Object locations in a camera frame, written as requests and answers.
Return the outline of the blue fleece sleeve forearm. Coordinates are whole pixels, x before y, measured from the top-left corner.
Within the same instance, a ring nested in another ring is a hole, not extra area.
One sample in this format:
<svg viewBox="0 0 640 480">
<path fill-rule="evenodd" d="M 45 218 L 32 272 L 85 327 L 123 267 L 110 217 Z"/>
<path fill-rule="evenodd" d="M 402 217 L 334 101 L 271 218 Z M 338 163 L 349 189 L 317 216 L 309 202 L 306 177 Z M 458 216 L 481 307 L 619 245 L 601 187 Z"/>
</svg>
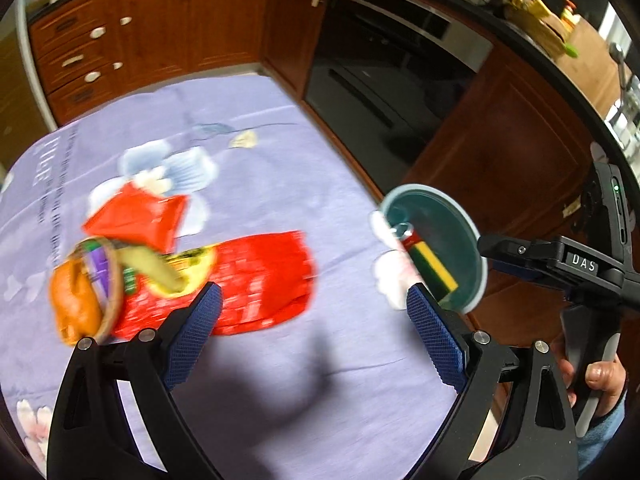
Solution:
<svg viewBox="0 0 640 480">
<path fill-rule="evenodd" d="M 577 440 L 578 476 L 600 456 L 620 428 L 626 414 L 626 396 L 624 391 L 615 408 L 603 417 L 594 418 L 586 434 Z"/>
</svg>

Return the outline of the person's right hand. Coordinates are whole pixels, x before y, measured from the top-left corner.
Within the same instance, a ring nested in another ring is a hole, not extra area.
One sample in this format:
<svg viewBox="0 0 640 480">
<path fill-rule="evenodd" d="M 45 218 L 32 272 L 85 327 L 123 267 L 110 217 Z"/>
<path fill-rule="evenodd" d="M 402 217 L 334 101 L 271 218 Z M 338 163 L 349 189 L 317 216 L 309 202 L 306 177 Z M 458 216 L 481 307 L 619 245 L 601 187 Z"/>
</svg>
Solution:
<svg viewBox="0 0 640 480">
<path fill-rule="evenodd" d="M 563 382 L 566 385 L 568 402 L 570 402 L 570 406 L 574 406 L 577 396 L 570 386 L 575 377 L 574 366 L 564 356 L 558 356 L 556 362 L 558 362 Z M 588 365 L 585 383 L 591 390 L 600 393 L 600 401 L 594 416 L 604 417 L 616 407 L 626 388 L 626 380 L 626 370 L 618 356 L 614 356 L 613 361 L 600 361 Z"/>
</svg>

